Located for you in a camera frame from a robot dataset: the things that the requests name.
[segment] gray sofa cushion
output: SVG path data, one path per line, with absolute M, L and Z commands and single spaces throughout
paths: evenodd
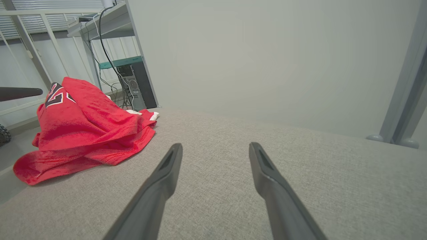
M 27 187 L 0 206 L 2 239 L 101 239 L 173 143 L 184 148 L 159 239 L 272 239 L 249 163 L 259 142 L 330 240 L 427 238 L 426 152 L 165 108 L 148 146 Z

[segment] red jersey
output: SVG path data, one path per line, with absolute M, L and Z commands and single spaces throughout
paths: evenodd
M 35 185 L 101 164 L 117 165 L 141 151 L 151 140 L 156 121 L 119 108 L 97 87 L 65 77 L 53 83 L 37 109 L 41 132 L 32 144 L 38 151 L 19 158 L 13 171 Z

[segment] gray metal frame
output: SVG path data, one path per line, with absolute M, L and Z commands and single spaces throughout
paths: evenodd
M 400 140 L 410 138 L 419 118 L 421 118 L 421 116 L 418 118 L 419 113 L 421 112 L 422 115 L 424 112 L 425 104 L 418 103 L 422 98 L 421 96 L 414 96 L 417 91 L 413 90 L 413 88 L 420 87 L 420 85 L 414 85 L 414 83 L 417 75 L 421 73 L 420 67 L 423 63 L 426 49 L 427 1 L 422 0 L 399 80 L 380 130 L 380 135 L 386 143 L 398 144 Z M 409 106 L 407 104 L 411 102 L 408 100 L 412 100 L 413 107 L 411 107 L 411 111 L 408 110 Z
M 16 10 L 15 6 L 12 3 L 12 0 L 3 0 L 3 3 L 6 10 L 8 11 Z M 40 59 L 40 56 L 38 55 L 36 48 L 34 47 L 34 44 L 31 41 L 30 36 L 28 35 L 27 31 L 24 29 L 24 25 L 22 21 L 20 20 L 19 16 L 10 16 L 10 18 L 12 19 L 13 24 L 15 24 L 16 30 L 18 31 L 19 35 L 21 35 L 23 43 L 25 44 L 25 46 L 27 46 L 29 52 L 31 53 L 32 55 L 31 61 L 33 62 L 35 68 L 40 74 L 40 77 L 43 80 L 44 84 L 46 85 L 46 88 L 50 89 L 50 85 L 52 84 L 52 81 L 49 77 L 49 74 L 47 73 L 46 68 L 43 65 L 43 62 Z
M 158 101 L 156 94 L 154 92 L 153 84 L 151 83 L 151 78 L 149 75 L 149 71 L 147 68 L 147 64 L 145 63 L 145 58 L 143 56 L 143 51 L 141 49 L 141 45 L 139 43 L 138 35 L 136 32 L 134 32 L 134 23 L 133 18 L 130 9 L 128 9 L 128 4 L 120 3 L 111 10 L 108 10 L 104 15 L 102 15 L 102 22 L 101 22 L 101 30 L 100 32 L 103 39 L 108 38 L 119 38 L 119 37 L 129 37 L 129 36 L 135 36 L 138 42 L 139 51 L 141 53 L 141 56 L 143 57 L 144 67 L 147 72 L 148 80 L 151 85 L 151 90 L 154 95 L 154 99 L 156 101 L 156 105 L 158 106 Z M 99 17 L 95 18 L 96 26 L 99 26 Z M 101 88 L 101 84 L 99 82 L 98 72 L 96 68 L 95 60 L 92 57 L 91 52 L 91 40 L 99 39 L 97 30 L 95 28 L 94 21 L 87 22 L 87 25 L 85 23 L 78 23 L 75 26 L 68 29 L 68 37 L 77 37 L 81 36 L 82 40 L 87 43 L 85 45 L 85 52 L 86 56 L 89 60 L 90 69 L 92 71 L 92 75 L 94 79 L 97 79 L 96 85 L 97 87 Z
M 67 31 L 55 31 L 53 32 L 53 34 L 55 35 L 56 39 L 68 38 Z M 30 36 L 33 42 L 50 40 L 49 34 L 47 32 L 31 33 Z M 12 44 L 21 44 L 22 42 L 19 38 L 13 38 L 13 39 L 8 39 L 7 43 L 9 45 L 12 45 Z M 0 40 L 0 46 L 5 46 L 5 45 L 6 45 L 5 42 L 3 40 Z

